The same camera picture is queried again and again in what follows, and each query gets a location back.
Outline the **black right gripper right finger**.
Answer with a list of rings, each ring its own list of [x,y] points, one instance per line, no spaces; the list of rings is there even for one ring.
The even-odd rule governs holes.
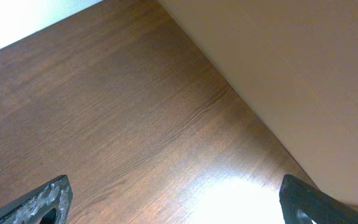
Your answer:
[[[358,224],[357,211],[290,174],[283,177],[279,198],[286,224]]]

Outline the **worn right gripper left finger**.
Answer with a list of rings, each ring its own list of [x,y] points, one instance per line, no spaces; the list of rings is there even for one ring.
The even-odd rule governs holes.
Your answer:
[[[72,199],[68,176],[59,175],[1,207],[0,224],[65,224]]]

